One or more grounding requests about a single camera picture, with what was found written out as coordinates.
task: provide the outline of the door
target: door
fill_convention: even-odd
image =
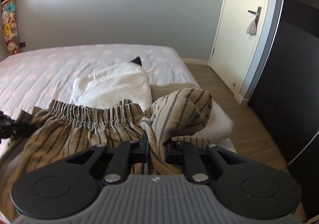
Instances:
[[[225,0],[220,27],[209,66],[237,96],[255,53],[258,36],[263,26],[268,0]],[[246,29],[262,7],[257,36],[246,34]]]

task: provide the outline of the striped pants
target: striped pants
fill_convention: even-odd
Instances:
[[[23,173],[68,157],[98,143],[114,148],[120,142],[139,140],[144,131],[149,138],[150,162],[132,165],[132,174],[180,174],[165,163],[164,143],[184,140],[204,147],[207,139],[191,136],[209,119],[212,98],[208,91],[182,89],[159,98],[145,112],[130,100],[112,108],[92,109],[52,101],[49,108],[38,107],[31,114],[22,111],[17,122],[38,127],[27,139],[12,137],[9,150],[0,159],[0,211],[10,221],[18,214],[10,199],[13,182]]]

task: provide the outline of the folded white towel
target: folded white towel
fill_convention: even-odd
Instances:
[[[110,108],[123,99],[139,104],[143,111],[152,104],[147,72],[132,62],[75,78],[72,99],[75,105],[98,109]]]

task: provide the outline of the wardrobe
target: wardrobe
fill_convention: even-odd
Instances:
[[[319,0],[284,0],[264,70],[248,105],[302,186],[307,219],[319,214]]]

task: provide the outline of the gray gripper base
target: gray gripper base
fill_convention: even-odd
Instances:
[[[239,216],[224,207],[208,186],[191,184],[184,175],[130,175],[122,184],[104,187],[94,203],[76,215],[58,220],[20,216],[14,222],[32,223],[301,224],[292,214],[276,220],[252,220]]]

